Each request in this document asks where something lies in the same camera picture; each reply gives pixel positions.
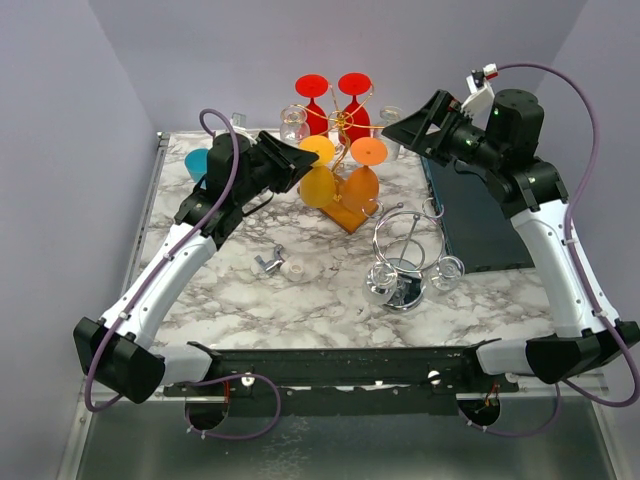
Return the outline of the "yellow wine glass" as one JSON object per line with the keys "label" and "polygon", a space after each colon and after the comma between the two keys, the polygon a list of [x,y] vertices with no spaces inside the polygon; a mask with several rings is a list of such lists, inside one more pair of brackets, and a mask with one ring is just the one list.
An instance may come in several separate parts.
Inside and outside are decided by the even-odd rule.
{"label": "yellow wine glass", "polygon": [[313,135],[302,140],[299,147],[318,156],[300,181],[300,197],[309,207],[324,208],[332,202],[336,191],[333,174],[327,167],[334,157],[334,145],[323,135]]}

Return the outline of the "orange wine glass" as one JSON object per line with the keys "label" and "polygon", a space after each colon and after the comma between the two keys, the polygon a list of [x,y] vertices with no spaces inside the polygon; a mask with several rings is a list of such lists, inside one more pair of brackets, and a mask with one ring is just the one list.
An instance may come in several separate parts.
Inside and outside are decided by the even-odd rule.
{"label": "orange wine glass", "polygon": [[373,167],[382,164],[388,156],[385,144],[373,137],[357,139],[351,146],[351,156],[359,165],[347,178],[342,201],[354,213],[370,211],[379,194],[379,180]]}

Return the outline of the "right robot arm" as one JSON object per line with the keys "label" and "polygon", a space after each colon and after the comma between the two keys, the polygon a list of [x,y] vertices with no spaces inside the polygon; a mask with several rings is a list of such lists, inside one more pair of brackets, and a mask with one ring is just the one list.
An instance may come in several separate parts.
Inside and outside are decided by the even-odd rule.
{"label": "right robot arm", "polygon": [[384,137],[442,166],[454,160],[483,170],[499,203],[534,263],[546,292],[553,334],[478,345],[460,367],[460,379],[480,392],[496,375],[530,375],[566,381],[617,357],[630,359],[639,326],[623,321],[608,302],[567,216],[570,203],[558,170],[536,155],[544,110],[535,95],[498,92],[487,125],[473,125],[447,91],[437,91],[416,113],[383,129]]}

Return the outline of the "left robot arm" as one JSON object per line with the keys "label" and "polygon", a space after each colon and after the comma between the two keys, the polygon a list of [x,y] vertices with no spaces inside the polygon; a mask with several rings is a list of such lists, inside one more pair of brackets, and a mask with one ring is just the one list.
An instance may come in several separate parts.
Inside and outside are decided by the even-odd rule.
{"label": "left robot arm", "polygon": [[234,132],[216,136],[205,174],[182,201],[147,267],[99,319],[82,318],[74,328],[88,382],[136,404],[175,383],[188,383],[201,395],[214,393],[222,372],[211,351],[188,345],[177,353],[154,353],[155,336],[194,274],[242,223],[244,206],[266,191],[288,192],[318,159],[265,131],[256,139]]}

